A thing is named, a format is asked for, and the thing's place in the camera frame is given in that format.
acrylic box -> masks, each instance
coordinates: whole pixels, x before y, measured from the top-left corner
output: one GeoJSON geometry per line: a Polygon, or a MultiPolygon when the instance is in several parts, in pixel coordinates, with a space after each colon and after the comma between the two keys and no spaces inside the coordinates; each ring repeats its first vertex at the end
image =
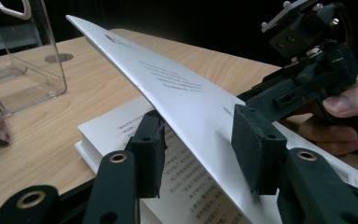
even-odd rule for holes
{"type": "Polygon", "coordinates": [[[11,5],[0,3],[0,112],[6,116],[66,92],[43,0],[11,5]]]}

table surface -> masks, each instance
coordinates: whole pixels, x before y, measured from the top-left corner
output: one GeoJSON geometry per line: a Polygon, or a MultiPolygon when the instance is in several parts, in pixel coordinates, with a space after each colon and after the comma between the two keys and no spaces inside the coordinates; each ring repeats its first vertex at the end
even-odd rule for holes
{"type": "MultiPolygon", "coordinates": [[[[112,32],[182,63],[234,95],[279,69],[151,35],[112,32]]],[[[92,179],[95,174],[74,147],[81,140],[77,126],[140,95],[86,38],[63,41],[57,47],[59,53],[74,55],[62,63],[68,90],[6,119],[11,144],[0,146],[0,206],[33,185],[51,185],[62,194],[92,179]]],[[[341,159],[358,169],[357,155],[341,159]]]]}

open book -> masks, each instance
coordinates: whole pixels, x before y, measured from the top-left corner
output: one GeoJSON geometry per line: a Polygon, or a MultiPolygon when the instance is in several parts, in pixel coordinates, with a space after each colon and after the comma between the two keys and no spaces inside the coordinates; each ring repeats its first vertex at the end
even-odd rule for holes
{"type": "MultiPolygon", "coordinates": [[[[94,173],[104,155],[124,149],[143,115],[152,109],[140,96],[78,127],[82,140],[75,147],[94,173]]],[[[169,125],[165,139],[160,198],[140,201],[142,223],[250,223],[169,125]]]]}
{"type": "MultiPolygon", "coordinates": [[[[189,149],[191,157],[197,159],[195,164],[200,163],[201,169],[206,171],[241,214],[254,223],[281,222],[276,196],[251,194],[230,144],[234,105],[244,105],[244,102],[178,62],[88,21],[72,16],[67,18],[156,108],[189,149]]],[[[337,173],[343,176],[347,183],[358,188],[357,170],[279,123],[274,125],[287,137],[289,149],[304,147],[318,152],[336,168],[337,173]]],[[[184,190],[185,187],[176,186],[174,190],[184,190]]],[[[165,206],[178,209],[182,206],[178,203],[182,201],[171,201],[169,204],[161,205],[156,203],[148,207],[151,210],[154,205],[157,207],[156,210],[166,209],[165,206]]]]}

metal screw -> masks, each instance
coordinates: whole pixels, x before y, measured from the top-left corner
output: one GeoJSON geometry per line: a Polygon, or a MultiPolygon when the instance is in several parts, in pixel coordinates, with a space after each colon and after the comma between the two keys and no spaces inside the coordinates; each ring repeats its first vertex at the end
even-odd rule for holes
{"type": "Polygon", "coordinates": [[[324,5],[322,5],[322,3],[318,3],[312,8],[312,10],[314,12],[317,12],[317,11],[321,10],[323,7],[324,7],[324,5]]]}
{"type": "Polygon", "coordinates": [[[339,19],[335,18],[332,21],[330,21],[330,26],[336,26],[339,24],[339,19]]]}

